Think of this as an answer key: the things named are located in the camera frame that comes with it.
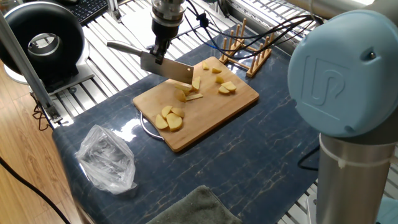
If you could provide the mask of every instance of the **table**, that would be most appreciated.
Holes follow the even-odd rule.
[[[205,45],[178,60],[194,65],[220,54]],[[295,110],[287,88],[290,57],[274,48],[253,78],[228,67],[260,98],[180,153],[148,136],[131,103],[164,81],[149,75],[77,116],[53,132],[72,195],[96,223],[146,223],[199,185],[208,186],[244,223],[276,223],[317,178],[297,167],[299,157],[318,145],[318,133]],[[242,63],[250,65],[251,60]],[[87,180],[74,156],[93,125],[121,136],[135,155],[137,189],[112,195]],[[151,131],[155,129],[146,123]]]

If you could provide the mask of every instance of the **cutting board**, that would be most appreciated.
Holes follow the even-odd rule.
[[[223,123],[237,112],[241,111],[259,98],[259,94],[238,76],[232,73],[217,58],[205,60],[209,70],[201,67],[201,62],[194,66],[193,77],[200,76],[199,93],[203,98],[188,101],[178,101],[174,97],[174,80],[167,80],[145,93],[135,97],[133,103],[138,110],[154,125],[155,118],[165,106],[182,108],[185,112],[183,126],[179,131],[171,132],[169,128],[160,130],[160,135],[174,152],[182,150],[217,125]],[[222,70],[219,74],[211,72],[216,67]],[[218,93],[221,86],[215,82],[216,76],[224,78],[225,82],[232,81],[236,85],[236,93],[222,95]]]

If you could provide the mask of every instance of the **towel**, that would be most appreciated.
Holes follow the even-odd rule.
[[[242,221],[202,185],[147,224],[242,224]]]

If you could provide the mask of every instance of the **potato slice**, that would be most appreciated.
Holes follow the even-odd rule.
[[[229,90],[230,92],[235,92],[235,90],[236,90],[236,86],[231,81],[223,83],[221,85],[223,87],[225,87],[227,90]]]
[[[219,68],[212,68],[212,69],[211,69],[211,72],[213,72],[213,73],[215,73],[215,74],[218,74],[218,73],[221,73],[222,70],[219,69]]]
[[[209,70],[209,66],[207,65],[207,63],[206,63],[205,61],[202,61],[202,62],[201,62],[201,67],[202,67],[204,70]]]
[[[223,84],[224,83],[224,78],[222,78],[222,77],[220,77],[220,76],[216,76],[216,82],[217,83],[220,83],[220,84]]]
[[[172,112],[179,115],[181,118],[185,116],[185,113],[181,108],[172,108]]]
[[[171,110],[172,110],[172,106],[165,106],[165,107],[162,109],[162,117],[163,117],[164,119],[166,119],[166,116],[170,113]]]
[[[156,116],[155,126],[159,129],[165,129],[169,126],[169,124],[167,124],[166,120],[160,114],[158,114]]]
[[[171,131],[177,131],[182,127],[182,118],[176,114],[170,113],[166,117]]]
[[[222,93],[222,94],[228,94],[229,93],[229,90],[227,90],[225,87],[223,87],[223,86],[220,86],[219,88],[218,88],[218,92],[219,93]]]
[[[186,102],[187,101],[187,97],[185,96],[184,91],[182,90],[175,90],[174,91],[174,97],[176,99],[178,99],[181,102]]]
[[[200,93],[195,94],[195,95],[190,95],[190,96],[187,96],[187,101],[199,99],[199,98],[202,98],[202,97],[203,97],[203,95],[200,94]]]
[[[182,90],[185,93],[185,95],[188,95],[189,92],[192,90],[192,86],[185,86],[179,83],[174,84],[174,87],[176,89]]]
[[[199,86],[200,86],[200,77],[196,77],[192,81],[192,89],[195,90],[195,91],[198,91],[199,90]]]

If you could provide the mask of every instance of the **wooden floor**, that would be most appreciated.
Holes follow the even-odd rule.
[[[12,81],[0,61],[0,156],[67,216],[81,223],[73,204],[52,130],[39,131],[35,102],[25,85]],[[63,223],[39,196],[0,166],[0,223]]]

